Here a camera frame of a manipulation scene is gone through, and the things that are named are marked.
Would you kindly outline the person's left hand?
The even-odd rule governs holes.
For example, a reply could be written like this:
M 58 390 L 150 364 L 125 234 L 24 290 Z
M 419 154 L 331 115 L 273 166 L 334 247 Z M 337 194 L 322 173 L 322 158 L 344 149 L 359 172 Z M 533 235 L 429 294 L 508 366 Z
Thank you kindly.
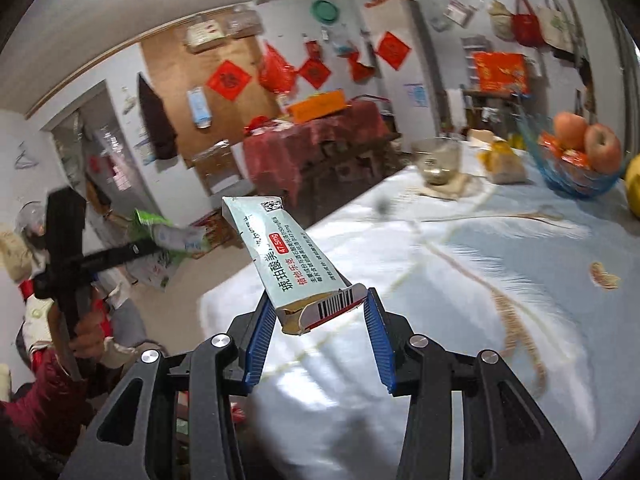
M 103 313 L 91 311 L 74 328 L 76 337 L 70 341 L 70 350 L 77 359 L 99 361 L 104 353 Z

